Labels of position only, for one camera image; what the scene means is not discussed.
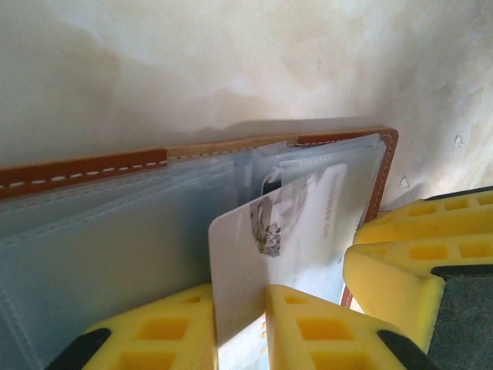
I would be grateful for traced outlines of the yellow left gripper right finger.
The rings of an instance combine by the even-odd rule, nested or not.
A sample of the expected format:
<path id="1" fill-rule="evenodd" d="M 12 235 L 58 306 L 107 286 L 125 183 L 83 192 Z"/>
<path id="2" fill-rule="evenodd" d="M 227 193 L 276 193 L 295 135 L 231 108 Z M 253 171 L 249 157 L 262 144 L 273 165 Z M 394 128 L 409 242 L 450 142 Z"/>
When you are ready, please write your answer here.
<path id="1" fill-rule="evenodd" d="M 266 292 L 271 369 L 430 369 L 432 360 L 387 322 L 284 285 Z"/>

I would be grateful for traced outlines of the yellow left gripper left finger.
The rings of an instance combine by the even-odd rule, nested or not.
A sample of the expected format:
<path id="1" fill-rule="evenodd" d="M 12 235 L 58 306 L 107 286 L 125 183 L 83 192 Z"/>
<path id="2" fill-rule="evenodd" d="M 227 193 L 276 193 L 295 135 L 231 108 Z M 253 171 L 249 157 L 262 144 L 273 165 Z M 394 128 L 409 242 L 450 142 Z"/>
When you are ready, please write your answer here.
<path id="1" fill-rule="evenodd" d="M 198 285 L 93 325 L 48 368 L 213 369 L 212 285 Z"/>

